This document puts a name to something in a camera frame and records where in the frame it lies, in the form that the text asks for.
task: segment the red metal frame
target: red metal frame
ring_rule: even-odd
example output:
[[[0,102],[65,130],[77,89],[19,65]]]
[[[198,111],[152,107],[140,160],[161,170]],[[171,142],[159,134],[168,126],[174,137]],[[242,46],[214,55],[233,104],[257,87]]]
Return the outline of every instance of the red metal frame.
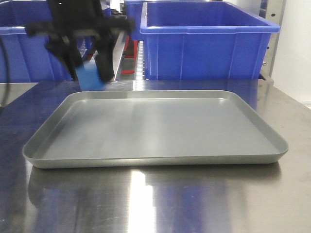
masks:
[[[130,42],[130,36],[127,36],[124,46],[124,51],[127,50],[128,44]],[[137,48],[138,48],[138,41],[134,40],[134,54],[133,55],[127,55],[126,58],[133,58],[134,59],[134,66],[136,66],[136,58],[137,58]],[[131,69],[125,69],[121,71],[121,74],[134,74],[135,71]]]

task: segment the blue plastic bin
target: blue plastic bin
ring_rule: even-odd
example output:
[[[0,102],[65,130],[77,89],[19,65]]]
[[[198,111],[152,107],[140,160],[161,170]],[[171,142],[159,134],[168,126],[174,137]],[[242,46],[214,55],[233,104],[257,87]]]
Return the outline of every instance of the blue plastic bin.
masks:
[[[136,28],[131,32],[132,40],[143,40],[143,36],[140,33],[140,20],[141,20],[141,11],[142,4],[146,1],[155,1],[155,0],[126,0],[126,14],[128,18],[135,20]]]
[[[257,79],[270,35],[279,28],[228,2],[145,2],[145,76]]]
[[[39,82],[42,80],[70,80],[70,74],[44,47],[47,37],[26,35],[24,25],[29,22],[51,20],[46,1],[11,0],[0,2],[0,36],[6,47],[11,82]],[[0,52],[0,83],[6,81],[6,67]]]

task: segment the tray surface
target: tray surface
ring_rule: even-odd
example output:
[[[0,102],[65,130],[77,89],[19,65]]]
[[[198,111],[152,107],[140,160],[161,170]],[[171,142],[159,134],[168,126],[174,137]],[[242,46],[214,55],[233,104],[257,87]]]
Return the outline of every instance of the tray surface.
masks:
[[[67,97],[23,152],[53,168],[271,163],[287,149],[227,91],[105,91]]]

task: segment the black cable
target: black cable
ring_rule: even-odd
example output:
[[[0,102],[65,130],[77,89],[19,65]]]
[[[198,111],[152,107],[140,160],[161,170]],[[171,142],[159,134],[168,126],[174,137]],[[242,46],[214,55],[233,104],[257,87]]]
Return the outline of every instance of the black cable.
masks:
[[[8,57],[8,53],[6,51],[6,48],[5,48],[5,45],[4,45],[4,42],[1,36],[0,36],[0,47],[1,47],[1,50],[3,51],[3,57],[4,57],[5,66],[6,66],[6,85],[5,85],[5,90],[4,90],[4,94],[2,97],[2,101],[0,103],[0,115],[1,115],[4,109],[4,105],[6,104],[8,97],[9,97],[10,81],[11,81],[9,57]]]

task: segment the stainless steel table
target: stainless steel table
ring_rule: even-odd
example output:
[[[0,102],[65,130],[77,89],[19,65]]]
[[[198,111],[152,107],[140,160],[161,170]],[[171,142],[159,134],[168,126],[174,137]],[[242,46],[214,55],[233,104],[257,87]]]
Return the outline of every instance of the stainless steel table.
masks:
[[[0,116],[1,233],[311,232],[308,108],[265,81],[116,81],[105,88],[235,91],[290,150],[270,165],[37,169],[22,146],[79,91],[76,82],[39,83]]]

